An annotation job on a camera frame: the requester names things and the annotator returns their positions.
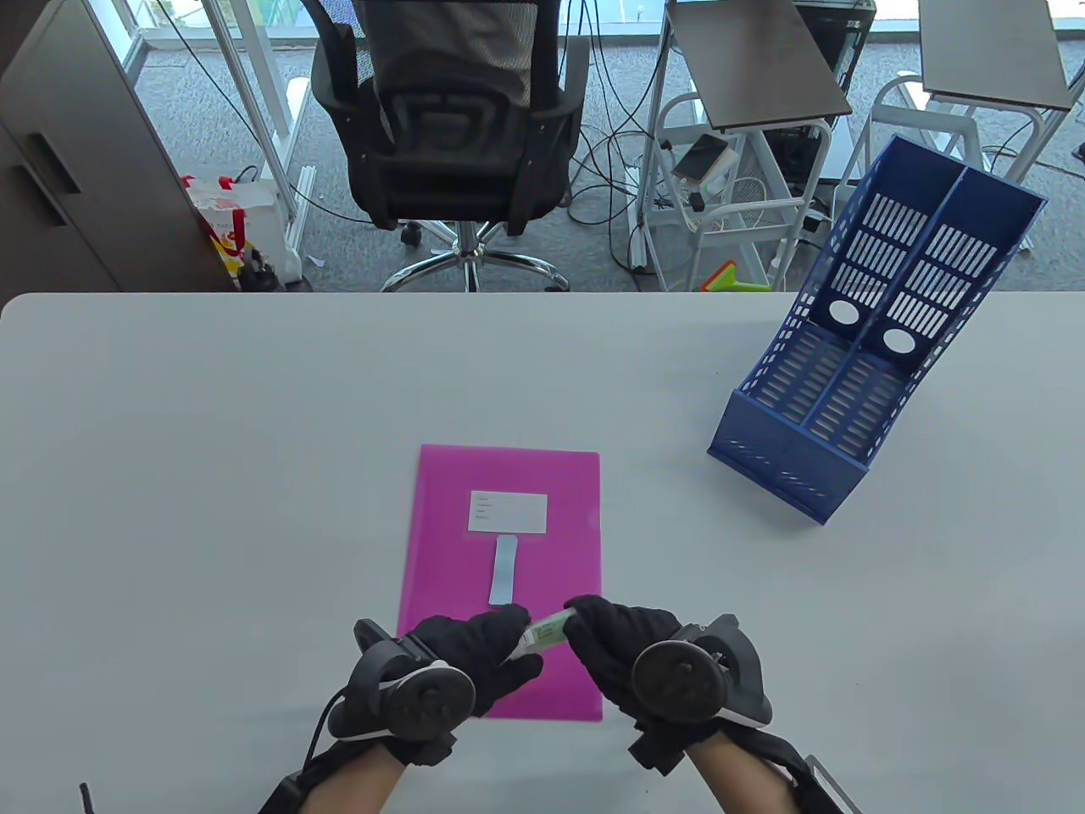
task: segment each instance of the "white table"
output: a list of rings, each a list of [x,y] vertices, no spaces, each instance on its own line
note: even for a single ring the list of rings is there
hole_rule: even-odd
[[[993,295],[825,529],[704,451],[790,302],[16,300],[0,811],[75,814],[87,780],[102,814],[255,814],[354,620],[396,621],[423,442],[600,451],[607,593],[737,613],[774,730],[865,814],[1076,810],[1085,295]],[[459,735],[391,812],[714,811],[613,710]]]

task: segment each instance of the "hand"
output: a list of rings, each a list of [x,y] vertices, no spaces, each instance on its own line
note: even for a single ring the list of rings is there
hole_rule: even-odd
[[[651,717],[633,691],[633,665],[649,646],[681,628],[674,613],[626,608],[599,596],[576,597],[565,607],[576,611],[565,622],[565,637],[603,697],[637,721]]]
[[[643,733],[629,749],[640,765],[666,775],[681,761],[685,749],[718,730],[714,721],[702,724],[663,721],[651,714],[633,690],[633,665],[640,653],[681,629],[673,613],[626,608],[598,596],[576,597],[565,602],[565,607],[576,611],[563,628],[576,658],[607,700],[636,721],[636,728]]]
[[[538,678],[542,672],[541,656],[505,661],[531,622],[524,608],[510,605],[467,622],[431,616],[411,634],[437,658],[468,674],[475,686],[475,705],[471,714],[482,717],[498,700]]]

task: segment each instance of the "smartphone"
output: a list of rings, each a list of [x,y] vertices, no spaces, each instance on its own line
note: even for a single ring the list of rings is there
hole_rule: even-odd
[[[727,152],[727,142],[712,133],[704,133],[675,167],[675,175],[700,186],[712,176],[712,170]]]

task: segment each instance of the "white label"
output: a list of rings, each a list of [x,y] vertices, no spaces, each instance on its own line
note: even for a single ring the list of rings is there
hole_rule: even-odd
[[[546,534],[546,495],[472,492],[468,531]]]

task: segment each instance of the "chrome chair leg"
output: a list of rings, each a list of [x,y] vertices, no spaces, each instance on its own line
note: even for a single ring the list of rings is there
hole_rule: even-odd
[[[482,228],[478,230],[476,239],[478,240],[480,243],[485,244],[487,241],[492,240],[499,231],[501,231],[502,226],[505,226],[505,224],[502,224],[499,220],[498,221],[490,220],[487,224],[483,224]]]
[[[414,263],[407,268],[399,269],[392,277],[384,281],[381,287],[381,291],[398,291],[400,288],[406,285],[408,282],[413,282],[414,280],[421,280],[423,277],[429,277],[435,271],[441,271],[445,268],[455,268],[459,265],[459,257],[452,252],[444,252],[442,254],[435,254],[433,257],[426,257],[424,260]]]
[[[478,263],[475,257],[463,257],[461,258],[463,266],[463,290],[467,292],[482,291],[478,288]]]
[[[441,220],[419,220],[419,225],[448,245],[456,242],[456,232]]]
[[[540,260],[536,257],[528,257],[523,254],[513,254],[512,252],[501,252],[496,249],[487,251],[484,257],[486,262],[498,266],[519,268],[539,275],[547,278],[551,285],[559,288],[562,291],[569,291],[569,280],[559,275],[558,269],[546,260]]]

